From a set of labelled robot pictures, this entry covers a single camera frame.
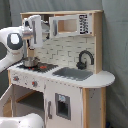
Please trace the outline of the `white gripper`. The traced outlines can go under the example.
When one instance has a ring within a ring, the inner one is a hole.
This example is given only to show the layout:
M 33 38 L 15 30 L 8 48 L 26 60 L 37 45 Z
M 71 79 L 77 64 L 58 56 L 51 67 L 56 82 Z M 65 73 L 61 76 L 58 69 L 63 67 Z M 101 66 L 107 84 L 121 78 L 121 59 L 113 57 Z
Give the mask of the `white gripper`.
M 22 31 L 23 37 L 22 39 L 25 41 L 25 56 L 30 57 L 34 55 L 34 51 L 30 48 L 31 45 L 31 39 L 33 38 L 33 30 L 30 27 L 30 23 L 27 19 L 23 20 L 23 31 Z

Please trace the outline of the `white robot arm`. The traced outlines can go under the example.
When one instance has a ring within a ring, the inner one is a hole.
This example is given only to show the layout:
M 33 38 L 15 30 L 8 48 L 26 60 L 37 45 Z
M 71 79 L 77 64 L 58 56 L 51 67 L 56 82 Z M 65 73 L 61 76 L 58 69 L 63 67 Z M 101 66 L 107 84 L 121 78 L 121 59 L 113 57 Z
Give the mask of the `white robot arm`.
M 43 45 L 40 15 L 24 18 L 21 26 L 0 29 L 0 43 L 7 49 L 6 56 L 0 60 L 0 73 L 23 58 L 24 40 L 30 41 L 30 49 Z M 0 128 L 44 128 L 44 122 L 35 113 L 21 117 L 2 117 L 0 108 Z

